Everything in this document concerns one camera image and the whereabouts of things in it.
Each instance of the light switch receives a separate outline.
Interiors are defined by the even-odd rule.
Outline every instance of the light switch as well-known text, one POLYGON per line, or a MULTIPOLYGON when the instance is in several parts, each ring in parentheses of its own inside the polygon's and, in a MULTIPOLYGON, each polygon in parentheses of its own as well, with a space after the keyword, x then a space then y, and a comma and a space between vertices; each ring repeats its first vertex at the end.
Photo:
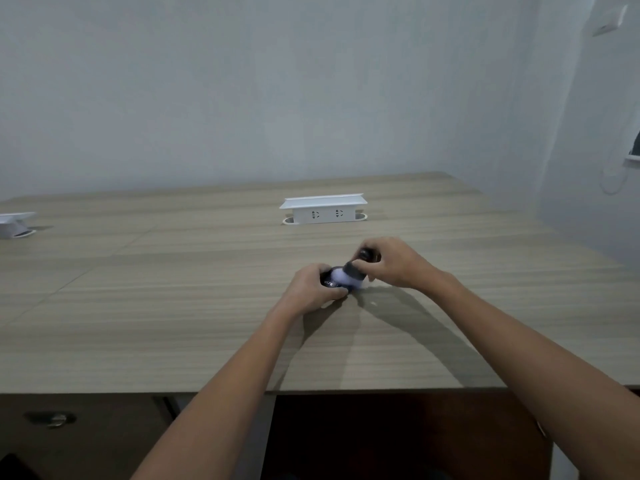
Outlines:
POLYGON ((618 30, 625 18, 627 7, 628 5, 622 5, 606 11, 600 17, 600 23, 598 24, 598 28, 593 31, 593 36, 597 37, 598 35, 618 30))

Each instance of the wood grain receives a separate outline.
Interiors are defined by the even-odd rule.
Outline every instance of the wood grain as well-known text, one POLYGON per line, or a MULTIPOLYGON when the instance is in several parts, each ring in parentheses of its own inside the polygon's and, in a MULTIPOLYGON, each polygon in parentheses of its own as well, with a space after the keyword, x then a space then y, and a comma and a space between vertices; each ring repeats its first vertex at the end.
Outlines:
MULTIPOLYGON (((0 241, 0 392, 194 392, 295 270, 398 235, 480 296, 640 384, 640 279, 441 173, 12 200, 0 241), (285 197, 364 192, 369 220, 284 226, 285 197)), ((269 389, 502 386, 427 298, 375 283, 309 315, 269 389)))

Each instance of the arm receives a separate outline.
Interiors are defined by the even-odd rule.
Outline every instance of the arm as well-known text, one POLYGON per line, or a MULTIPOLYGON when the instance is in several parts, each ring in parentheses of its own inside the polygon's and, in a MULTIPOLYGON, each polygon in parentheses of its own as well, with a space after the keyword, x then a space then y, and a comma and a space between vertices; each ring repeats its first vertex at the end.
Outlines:
POLYGON ((253 416, 293 320, 344 288, 325 288, 320 273, 302 268, 251 338, 173 421, 140 464, 132 480, 211 480, 231 476, 253 416))
POLYGON ((434 300, 588 478, 637 478, 640 398, 485 302, 400 239, 371 239, 361 247, 377 250, 381 261, 354 265, 372 281, 434 300))

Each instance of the table surface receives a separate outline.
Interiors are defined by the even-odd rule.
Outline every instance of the table surface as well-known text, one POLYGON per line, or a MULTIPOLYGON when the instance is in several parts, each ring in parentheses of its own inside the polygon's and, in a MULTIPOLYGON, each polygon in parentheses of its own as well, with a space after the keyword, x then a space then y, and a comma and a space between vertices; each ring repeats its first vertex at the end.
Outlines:
MULTIPOLYGON (((640 384, 640 279, 442 173, 14 199, 0 393, 194 392, 309 262, 398 235, 481 297, 640 384), (364 192, 369 220, 285 226, 286 197, 364 192)), ((373 283, 296 323, 271 391, 503 387, 449 318, 373 283)))

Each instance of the forearm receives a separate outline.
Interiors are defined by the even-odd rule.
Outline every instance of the forearm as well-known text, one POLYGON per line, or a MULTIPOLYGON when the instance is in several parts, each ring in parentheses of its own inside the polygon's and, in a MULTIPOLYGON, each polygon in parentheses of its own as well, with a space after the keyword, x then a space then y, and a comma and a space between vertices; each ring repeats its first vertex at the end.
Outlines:
POLYGON ((167 429, 133 480, 229 478, 293 319, 283 306, 268 313, 167 429))
POLYGON ((640 467, 640 399, 601 371, 464 288, 422 287, 590 478, 640 467))

